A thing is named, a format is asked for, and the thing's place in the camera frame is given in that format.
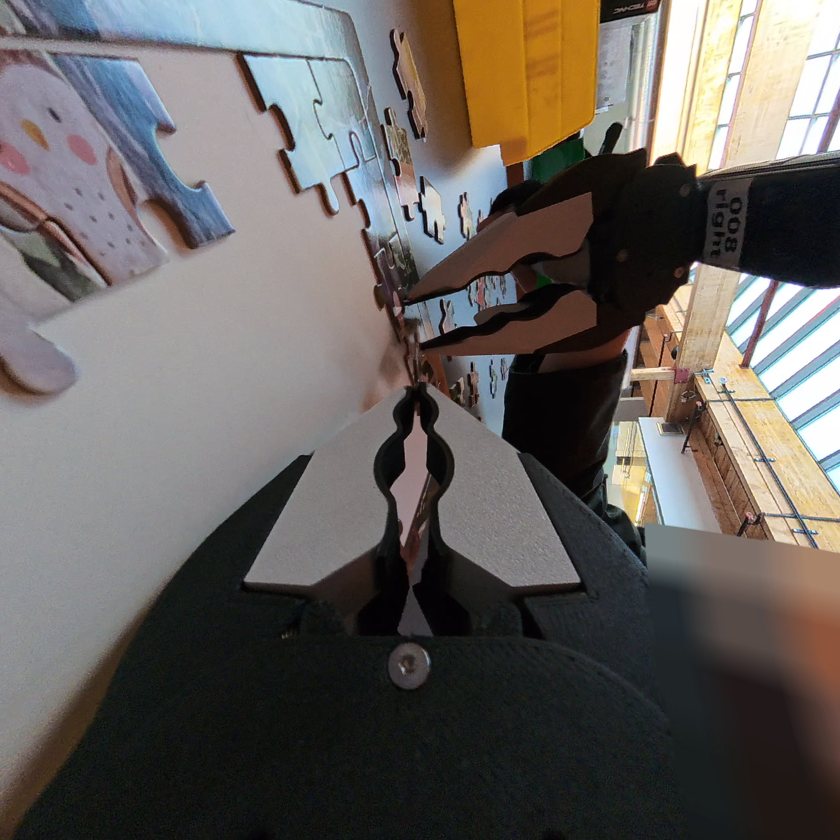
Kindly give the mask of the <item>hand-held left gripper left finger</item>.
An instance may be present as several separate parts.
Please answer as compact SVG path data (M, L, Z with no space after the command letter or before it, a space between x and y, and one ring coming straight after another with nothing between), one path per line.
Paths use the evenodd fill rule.
M407 587L392 486L404 472L415 391L398 388L310 457L245 588L326 601L353 616Z

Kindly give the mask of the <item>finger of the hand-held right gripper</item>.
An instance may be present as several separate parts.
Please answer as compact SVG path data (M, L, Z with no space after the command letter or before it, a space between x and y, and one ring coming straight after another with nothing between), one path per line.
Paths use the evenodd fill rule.
M537 289L520 301L483 310L472 327L423 342L447 356L532 354L596 325L595 302L582 289Z
M535 212L504 213L431 268L406 299L420 302L467 287L485 275L504 275L525 258L561 259L579 251L593 223L592 194Z

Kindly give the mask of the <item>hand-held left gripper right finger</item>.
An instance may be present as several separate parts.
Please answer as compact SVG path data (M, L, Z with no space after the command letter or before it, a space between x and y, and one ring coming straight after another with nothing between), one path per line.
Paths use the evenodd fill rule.
M428 615L476 615L498 602L573 592L581 578L519 452L438 390L417 388L430 503L415 594Z

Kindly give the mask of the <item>yellow plastic bin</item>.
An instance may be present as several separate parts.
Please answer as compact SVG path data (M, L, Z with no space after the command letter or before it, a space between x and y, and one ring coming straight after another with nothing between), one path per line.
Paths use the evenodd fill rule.
M475 148L530 160L595 116L598 1L454 1Z

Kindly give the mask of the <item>puzzle pieces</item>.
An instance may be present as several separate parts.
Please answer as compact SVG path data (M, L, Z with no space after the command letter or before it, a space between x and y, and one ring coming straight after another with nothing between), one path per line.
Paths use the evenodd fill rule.
M391 41L395 55L395 79L400 92L406 98L408 121L413 135L418 140L426 140L425 95L410 45L406 35L396 29L391 32ZM443 245L446 227L444 200L427 177L417 176L409 133L398 122L393 108L385 109L385 122L381 129L388 159L395 174L398 200L406 220L413 220L415 211L419 211L425 234L439 245ZM468 295L469 305L476 309L477 314L481 314L492 303L504 302L506 288L505 277L492 274L471 281L461 293ZM438 297L414 303L414 318L423 322L416 334L417 342L444 337L458 327L453 300L456 294L456 290L447 291ZM444 355L439 350L429 351L424 357L423 371L439 386L447 382L449 397L480 417L480 411L476 408L480 402L480 375L476 362L469 362L469 370L464 375L456 371L447 374L446 366L454 362L466 364L466 357Z

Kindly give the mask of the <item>partly assembled jigsaw puzzle board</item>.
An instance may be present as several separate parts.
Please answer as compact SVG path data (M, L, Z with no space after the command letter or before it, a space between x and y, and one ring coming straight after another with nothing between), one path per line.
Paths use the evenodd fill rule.
M47 321L80 373L2 383L2 838L73 750L154 598L216 526L401 380L363 215L296 193L278 117L233 52L41 43L139 61L173 117L161 146L235 233Z

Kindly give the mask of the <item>person's right hand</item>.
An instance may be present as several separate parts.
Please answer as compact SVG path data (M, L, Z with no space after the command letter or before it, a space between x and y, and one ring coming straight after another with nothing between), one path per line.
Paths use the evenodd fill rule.
M631 331L631 329L626 330L612 340L590 350L548 353L542 359L538 373L582 370L620 358Z

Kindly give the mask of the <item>green box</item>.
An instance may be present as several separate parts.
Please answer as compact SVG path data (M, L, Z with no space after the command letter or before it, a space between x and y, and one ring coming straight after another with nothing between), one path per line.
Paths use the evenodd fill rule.
M529 162L528 178L544 184L588 156L581 132L577 132L533 157Z

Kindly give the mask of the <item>wooden pillar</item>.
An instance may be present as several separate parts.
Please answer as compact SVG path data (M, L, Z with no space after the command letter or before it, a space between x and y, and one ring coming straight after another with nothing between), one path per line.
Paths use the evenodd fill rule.
M812 42L817 15L831 2L763 1L724 146L723 167L774 158ZM700 266L680 335L676 366L698 373L715 365L739 282L726 269Z

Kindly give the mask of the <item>red metal pipe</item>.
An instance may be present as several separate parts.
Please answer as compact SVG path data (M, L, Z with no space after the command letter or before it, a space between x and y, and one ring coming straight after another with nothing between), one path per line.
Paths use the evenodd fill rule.
M749 341L742 353L742 361L740 366L742 369L748 369L753 361L753 356L762 337L765 323L770 314L770 309L773 304L775 295L781 285L779 280L773 279L764 292L763 299L758 312L758 317L754 323Z

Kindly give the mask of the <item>black printed carton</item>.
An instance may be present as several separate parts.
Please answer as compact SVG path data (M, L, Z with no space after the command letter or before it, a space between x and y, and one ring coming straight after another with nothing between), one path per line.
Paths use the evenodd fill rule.
M601 1L600 24L607 25L624 20L635 20L645 15L655 14L661 1Z

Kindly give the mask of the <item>large window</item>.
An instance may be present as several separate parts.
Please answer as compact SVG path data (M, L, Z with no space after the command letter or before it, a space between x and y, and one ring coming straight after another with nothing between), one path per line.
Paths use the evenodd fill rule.
M741 2L708 169L839 149L839 3ZM783 285L752 368L838 487L838 292Z

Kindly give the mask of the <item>wooden window ledge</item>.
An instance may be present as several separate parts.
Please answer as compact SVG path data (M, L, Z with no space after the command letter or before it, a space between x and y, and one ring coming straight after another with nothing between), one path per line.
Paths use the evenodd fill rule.
M724 334L713 372L697 379L701 418L743 535L839 551L837 489Z

